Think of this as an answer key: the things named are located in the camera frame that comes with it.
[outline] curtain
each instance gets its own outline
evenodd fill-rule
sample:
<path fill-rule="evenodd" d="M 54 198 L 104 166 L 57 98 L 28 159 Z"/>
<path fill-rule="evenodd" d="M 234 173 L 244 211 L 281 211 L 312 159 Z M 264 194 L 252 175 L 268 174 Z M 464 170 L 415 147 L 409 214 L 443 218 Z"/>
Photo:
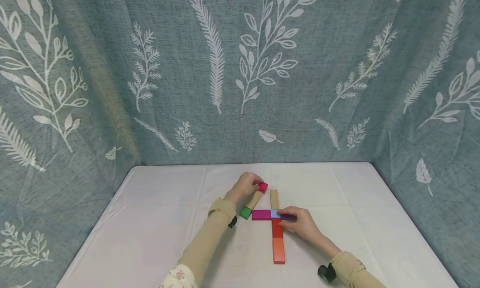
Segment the curtain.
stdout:
<path fill-rule="evenodd" d="M 478 3 L 0 0 L 0 288 L 54 287 L 135 165 L 337 161 L 479 285 Z"/>

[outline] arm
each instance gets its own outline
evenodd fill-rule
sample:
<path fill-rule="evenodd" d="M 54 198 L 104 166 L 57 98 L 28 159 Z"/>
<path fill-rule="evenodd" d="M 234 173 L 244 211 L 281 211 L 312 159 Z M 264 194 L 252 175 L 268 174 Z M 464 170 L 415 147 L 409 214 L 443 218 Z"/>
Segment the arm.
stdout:
<path fill-rule="evenodd" d="M 240 176 L 224 199 L 218 198 L 208 211 L 208 217 L 202 227 L 183 251 L 178 265 L 169 272 L 160 285 L 161 288 L 196 287 L 202 282 L 203 275 L 217 249 L 220 240 L 234 218 L 237 202 L 258 189 L 256 184 L 262 178 L 253 173 Z"/>
<path fill-rule="evenodd" d="M 288 207 L 278 210 L 279 214 L 297 216 L 294 222 L 282 221 L 282 228 L 294 231 L 322 250 L 331 260 L 338 277 L 350 288 L 385 288 L 378 279 L 351 253 L 342 251 L 328 237 L 325 237 L 313 221 L 307 209 Z"/>

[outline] hand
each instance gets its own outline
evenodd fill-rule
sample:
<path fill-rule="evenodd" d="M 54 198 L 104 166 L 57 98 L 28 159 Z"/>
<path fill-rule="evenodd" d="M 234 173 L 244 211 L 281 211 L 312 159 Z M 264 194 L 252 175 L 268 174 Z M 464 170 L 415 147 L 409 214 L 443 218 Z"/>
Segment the hand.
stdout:
<path fill-rule="evenodd" d="M 252 195 L 253 192 L 258 190 L 257 184 L 259 183 L 263 183 L 261 177 L 251 172 L 244 172 L 233 185 L 233 188 L 227 192 L 224 199 L 230 200 L 236 205 L 241 198 Z"/>
<path fill-rule="evenodd" d="M 290 214 L 297 216 L 296 221 L 281 221 L 282 228 L 294 231 L 316 247 L 325 252 L 331 259 L 341 253 L 341 250 L 329 238 L 325 237 L 318 229 L 312 215 L 307 209 L 288 207 L 278 210 L 278 214 Z"/>

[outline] light blue block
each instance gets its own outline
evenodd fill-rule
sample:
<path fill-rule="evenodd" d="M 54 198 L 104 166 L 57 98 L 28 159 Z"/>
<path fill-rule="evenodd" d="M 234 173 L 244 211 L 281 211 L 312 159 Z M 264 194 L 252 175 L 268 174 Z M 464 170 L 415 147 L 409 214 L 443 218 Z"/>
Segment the light blue block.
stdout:
<path fill-rule="evenodd" d="M 272 218 L 282 218 L 280 215 L 278 215 L 277 210 L 270 210 L 272 214 Z"/>

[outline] left hand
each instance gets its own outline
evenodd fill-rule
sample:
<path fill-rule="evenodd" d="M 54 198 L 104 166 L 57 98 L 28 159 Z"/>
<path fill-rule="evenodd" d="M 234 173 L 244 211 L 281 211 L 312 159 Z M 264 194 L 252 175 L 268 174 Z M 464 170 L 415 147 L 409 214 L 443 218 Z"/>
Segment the left hand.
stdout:
<path fill-rule="evenodd" d="M 241 198 L 250 196 L 258 190 L 257 184 L 259 183 L 263 183 L 261 177 L 251 172 L 244 172 L 233 185 L 233 188 L 227 192 L 224 199 L 230 200 L 236 205 Z"/>

